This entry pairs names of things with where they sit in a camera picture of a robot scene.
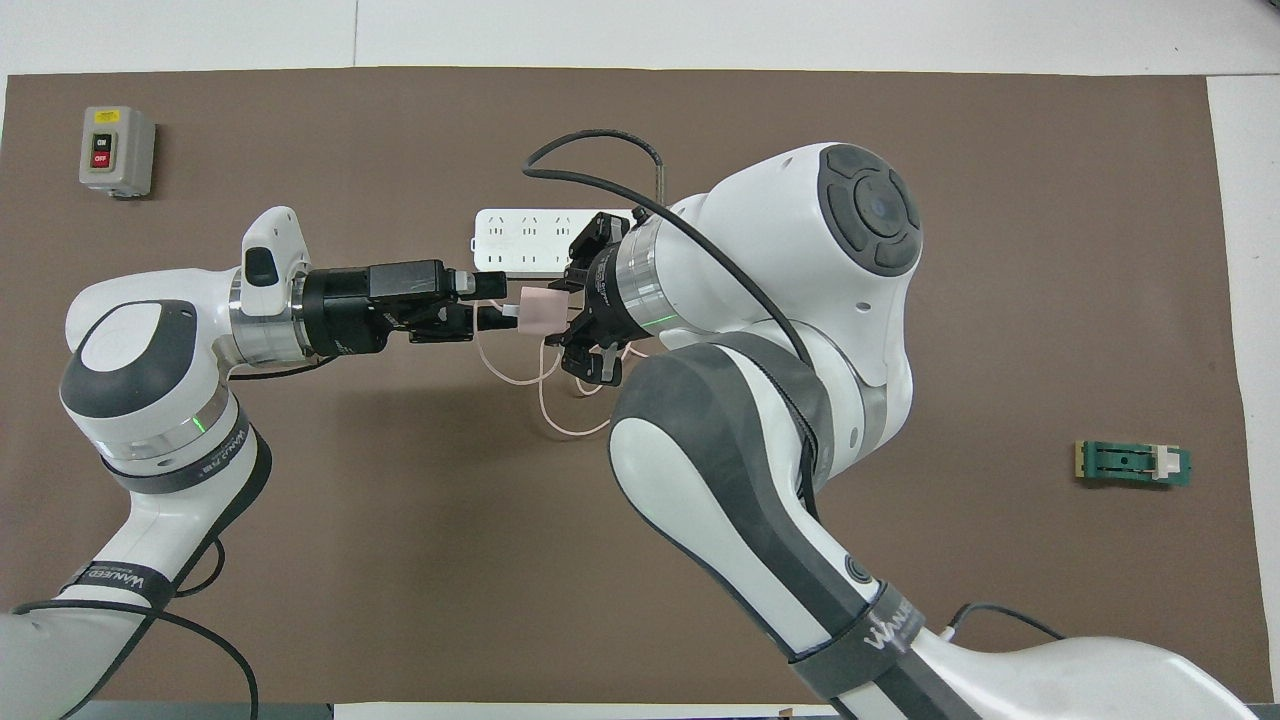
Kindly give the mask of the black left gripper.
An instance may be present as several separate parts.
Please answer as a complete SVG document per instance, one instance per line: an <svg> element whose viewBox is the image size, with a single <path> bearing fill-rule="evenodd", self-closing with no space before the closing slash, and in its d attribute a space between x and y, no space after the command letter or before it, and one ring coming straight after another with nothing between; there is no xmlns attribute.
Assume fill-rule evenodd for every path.
<svg viewBox="0 0 1280 720"><path fill-rule="evenodd" d="M474 337L472 309L435 259L310 272L301 319L310 347L325 357L380 352L394 331L412 343Z"/></svg>

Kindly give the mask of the pink charger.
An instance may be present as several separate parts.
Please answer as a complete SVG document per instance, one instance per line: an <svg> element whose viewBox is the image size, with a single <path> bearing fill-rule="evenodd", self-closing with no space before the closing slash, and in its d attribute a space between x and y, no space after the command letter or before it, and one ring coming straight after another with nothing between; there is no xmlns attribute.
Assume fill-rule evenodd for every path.
<svg viewBox="0 0 1280 720"><path fill-rule="evenodd" d="M563 290L522 287L517 332L539 337L563 333L570 327L570 299Z"/></svg>

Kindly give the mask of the brown table mat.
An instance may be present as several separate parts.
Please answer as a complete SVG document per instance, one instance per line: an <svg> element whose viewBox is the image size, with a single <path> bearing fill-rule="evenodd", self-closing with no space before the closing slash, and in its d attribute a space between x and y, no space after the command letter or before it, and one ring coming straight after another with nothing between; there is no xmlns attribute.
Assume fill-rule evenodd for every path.
<svg viewBox="0 0 1280 720"><path fill-rule="evenodd" d="M550 138L657 146L672 200L788 149L878 152L924 224L904 429L819 495L942 625L989 600L1272 697L1204 79L366 68L18 76L0 146L0 611L52 594L128 498L63 411L86 286L233 266L288 205L320 266L470 264L483 208L595 190ZM156 124L152 188L78 179L84 110ZM175 603L269 701L804 702L774 644L628 506L605 437L549 430L471 343L239 383L274 455L220 580ZM1082 483L1074 443L1176 445L1187 487Z"/></svg>

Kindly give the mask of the white power strip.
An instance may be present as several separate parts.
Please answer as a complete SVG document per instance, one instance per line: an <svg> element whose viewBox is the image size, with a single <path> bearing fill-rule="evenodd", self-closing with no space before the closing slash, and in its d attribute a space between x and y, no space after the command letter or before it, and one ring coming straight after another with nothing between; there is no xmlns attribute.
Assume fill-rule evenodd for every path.
<svg viewBox="0 0 1280 720"><path fill-rule="evenodd" d="M474 265L480 272L504 272L509 278L558 278L571 263L571 243L599 211L483 209L474 223Z"/></svg>

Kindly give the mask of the grey on-off switch box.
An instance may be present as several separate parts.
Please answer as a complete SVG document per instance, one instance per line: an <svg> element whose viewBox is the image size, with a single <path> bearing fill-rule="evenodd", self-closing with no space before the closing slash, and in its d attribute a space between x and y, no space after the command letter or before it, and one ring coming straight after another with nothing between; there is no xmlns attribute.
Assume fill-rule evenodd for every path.
<svg viewBox="0 0 1280 720"><path fill-rule="evenodd" d="M138 109L87 108L79 141L79 182L114 199L150 195L155 140L156 124Z"/></svg>

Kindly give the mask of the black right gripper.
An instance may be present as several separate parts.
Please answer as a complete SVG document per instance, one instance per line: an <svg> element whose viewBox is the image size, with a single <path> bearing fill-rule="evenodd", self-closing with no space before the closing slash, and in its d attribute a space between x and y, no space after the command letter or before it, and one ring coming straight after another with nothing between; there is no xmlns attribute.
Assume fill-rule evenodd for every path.
<svg viewBox="0 0 1280 720"><path fill-rule="evenodd" d="M547 336L545 346L562 347L561 368L595 386L618 386L626 343L652 336L627 306L635 300L635 291L626 288L634 273L621 240L630 227L628 219L599 211L570 243L570 261L556 281L556 290L584 291L585 318ZM506 299L508 278L504 272L456 272L454 293L461 299ZM476 331L516 329L518 318L499 307L475 307L474 324Z"/></svg>

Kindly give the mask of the green knife switch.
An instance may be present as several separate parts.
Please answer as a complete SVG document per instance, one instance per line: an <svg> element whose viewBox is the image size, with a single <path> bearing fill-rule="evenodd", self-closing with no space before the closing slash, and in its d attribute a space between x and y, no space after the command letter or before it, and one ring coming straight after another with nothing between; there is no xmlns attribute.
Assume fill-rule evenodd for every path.
<svg viewBox="0 0 1280 720"><path fill-rule="evenodd" d="M1073 469L1082 483L1187 487L1192 457L1176 445L1119 443L1083 439L1074 443Z"/></svg>

